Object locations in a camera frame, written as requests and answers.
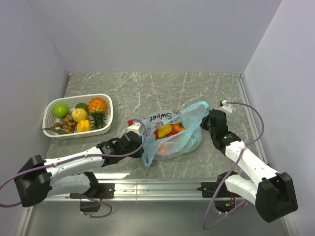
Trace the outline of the yellow pear fruit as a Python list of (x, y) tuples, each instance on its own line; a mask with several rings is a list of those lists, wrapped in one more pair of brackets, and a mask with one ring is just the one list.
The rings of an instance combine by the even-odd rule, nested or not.
[(157, 136), (159, 139), (164, 138), (173, 131), (173, 126), (171, 124), (166, 124), (163, 127), (159, 128), (157, 131)]

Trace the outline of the light blue printed plastic bag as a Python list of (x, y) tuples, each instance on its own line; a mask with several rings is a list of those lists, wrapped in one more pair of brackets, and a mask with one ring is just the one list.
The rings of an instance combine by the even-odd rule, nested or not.
[[(153, 161), (163, 161), (194, 151), (202, 141), (201, 120), (208, 115), (210, 105), (205, 101), (196, 102), (181, 111), (163, 110), (142, 118), (146, 128), (146, 140), (143, 146), (142, 160), (146, 167)], [(166, 124), (182, 123), (185, 130), (168, 138), (155, 140), (154, 132)], [(159, 147), (170, 145), (168, 155), (161, 155)]]

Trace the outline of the orange round fruit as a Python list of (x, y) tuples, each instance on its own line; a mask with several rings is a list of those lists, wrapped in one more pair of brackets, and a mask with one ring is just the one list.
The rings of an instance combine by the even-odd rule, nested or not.
[(161, 154), (161, 155), (168, 155), (169, 154), (169, 151), (170, 151), (170, 145), (166, 144), (166, 143), (163, 143), (159, 149), (158, 149), (158, 152)]

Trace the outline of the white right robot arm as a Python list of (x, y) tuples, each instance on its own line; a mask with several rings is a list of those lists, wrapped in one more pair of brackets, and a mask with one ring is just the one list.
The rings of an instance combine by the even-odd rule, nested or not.
[(229, 131), (224, 108), (212, 109), (203, 118), (201, 127), (210, 134), (214, 147), (240, 167), (249, 180), (233, 169), (218, 176), (217, 187), (210, 193), (210, 183), (203, 182), (203, 197), (211, 198), (211, 204), (220, 197), (237, 195), (252, 203), (260, 217), (270, 223), (298, 209), (292, 177), (279, 173), (260, 160), (235, 133)]

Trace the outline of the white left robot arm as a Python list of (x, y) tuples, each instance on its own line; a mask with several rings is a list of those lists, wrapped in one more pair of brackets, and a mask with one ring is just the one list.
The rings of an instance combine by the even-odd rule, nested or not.
[(47, 197), (68, 193), (95, 197), (100, 186), (92, 170), (117, 164), (126, 157), (140, 158), (144, 142), (145, 138), (129, 131), (77, 154), (30, 158), (14, 179), (22, 206), (31, 207)]

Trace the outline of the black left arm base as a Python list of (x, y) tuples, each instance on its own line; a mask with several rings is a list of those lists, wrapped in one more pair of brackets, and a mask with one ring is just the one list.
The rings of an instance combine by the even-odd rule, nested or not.
[(91, 187), (87, 192), (83, 194), (70, 193), (71, 199), (80, 199), (82, 197), (94, 198), (94, 199), (112, 199), (114, 197), (115, 184), (114, 183), (100, 183), (98, 187)]

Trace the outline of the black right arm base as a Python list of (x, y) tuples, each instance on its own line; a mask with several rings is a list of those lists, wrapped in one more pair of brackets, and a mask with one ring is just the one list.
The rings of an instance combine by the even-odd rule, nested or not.
[[(219, 186), (220, 182), (222, 181), (223, 177), (227, 174), (227, 172), (218, 175), (217, 180), (214, 181), (207, 181), (202, 182), (201, 186), (197, 188), (198, 191), (202, 192), (203, 198), (212, 198), (217, 187)], [(217, 197), (219, 198), (227, 198), (227, 197), (240, 197), (239, 195), (229, 192), (226, 188), (225, 183), (222, 185), (221, 189), (219, 190)]]

